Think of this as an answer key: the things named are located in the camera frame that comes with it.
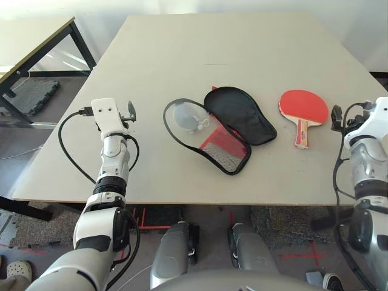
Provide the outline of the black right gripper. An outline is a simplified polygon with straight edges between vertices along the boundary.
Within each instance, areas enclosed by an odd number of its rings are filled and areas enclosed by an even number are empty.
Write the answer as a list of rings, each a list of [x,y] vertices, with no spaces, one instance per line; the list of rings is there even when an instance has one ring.
[[[364,122],[369,118],[369,112],[364,110],[362,115],[355,115],[353,118],[348,119],[347,115],[354,107],[362,107],[365,109],[366,104],[352,104],[350,105],[344,114],[342,108],[338,105],[334,105],[330,114],[331,117],[331,130],[332,131],[344,131],[351,132],[361,127]]]

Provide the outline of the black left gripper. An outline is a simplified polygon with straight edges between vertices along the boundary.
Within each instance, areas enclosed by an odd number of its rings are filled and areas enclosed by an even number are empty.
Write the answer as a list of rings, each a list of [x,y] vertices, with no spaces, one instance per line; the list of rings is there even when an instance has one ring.
[[[122,122],[135,122],[136,121],[136,110],[133,106],[133,103],[131,101],[128,102],[127,105],[129,116],[122,116],[121,121]]]

